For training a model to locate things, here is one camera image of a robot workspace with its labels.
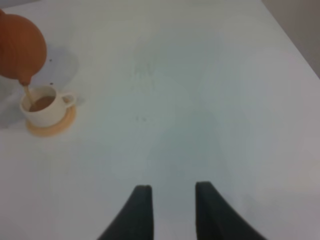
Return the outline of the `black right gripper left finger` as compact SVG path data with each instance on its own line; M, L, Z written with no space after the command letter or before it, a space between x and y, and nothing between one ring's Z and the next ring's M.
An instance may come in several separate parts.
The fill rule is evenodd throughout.
M153 239L153 192L150 185L137 185L133 189L121 211L99 239Z

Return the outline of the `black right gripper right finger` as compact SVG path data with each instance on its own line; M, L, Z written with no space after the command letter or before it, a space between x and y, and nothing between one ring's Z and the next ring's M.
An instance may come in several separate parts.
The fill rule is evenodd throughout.
M220 195L209 181L195 185L198 240L264 240Z

